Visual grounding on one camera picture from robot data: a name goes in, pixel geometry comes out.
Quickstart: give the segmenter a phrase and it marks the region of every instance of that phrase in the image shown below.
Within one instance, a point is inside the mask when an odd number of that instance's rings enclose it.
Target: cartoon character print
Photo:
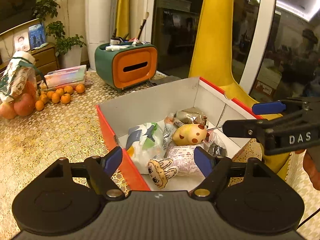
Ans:
[[[156,159],[151,159],[148,162],[148,172],[154,184],[157,185],[159,189],[164,188],[168,180],[173,178],[178,173],[178,167],[169,166],[173,163],[170,158],[164,158],[160,161]]]
[[[196,145],[207,137],[207,129],[203,124],[185,124],[173,134],[172,140],[177,146]]]

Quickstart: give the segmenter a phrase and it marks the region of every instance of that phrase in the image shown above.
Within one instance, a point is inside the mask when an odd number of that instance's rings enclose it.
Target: person's hand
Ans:
[[[305,150],[299,150],[299,151],[296,151],[296,153],[300,154],[300,153],[303,153],[304,151]],[[313,187],[316,190],[320,190],[320,172],[317,171],[316,166],[313,160],[311,159],[311,156],[308,153],[308,150],[306,151],[303,158],[303,169],[309,175],[309,178]]]

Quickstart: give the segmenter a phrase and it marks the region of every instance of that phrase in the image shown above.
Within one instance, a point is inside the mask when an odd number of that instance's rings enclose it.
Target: ceiling light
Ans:
[[[304,13],[301,10],[299,10],[299,9],[297,9],[297,8],[287,4],[285,2],[279,1],[279,0],[276,1],[276,6],[282,8],[286,11],[289,11],[289,12],[297,15],[298,17],[306,20],[307,22],[309,22],[320,9],[320,0],[316,0],[316,2],[313,5],[313,8],[311,9],[311,11],[309,13]]]

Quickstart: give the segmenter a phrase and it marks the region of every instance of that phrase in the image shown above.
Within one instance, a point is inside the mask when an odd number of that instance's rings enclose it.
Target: curtain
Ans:
[[[129,33],[129,0],[112,0],[110,14],[110,37],[117,29],[116,36]]]

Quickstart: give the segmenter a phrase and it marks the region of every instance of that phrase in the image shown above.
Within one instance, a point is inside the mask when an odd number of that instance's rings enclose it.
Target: red apple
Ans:
[[[16,112],[13,109],[13,104],[3,102],[0,105],[0,116],[2,116],[5,119],[12,119],[16,116]]]
[[[23,94],[19,99],[16,99],[14,103],[14,110],[20,116],[27,116],[33,112],[35,107],[35,101],[30,94]]]

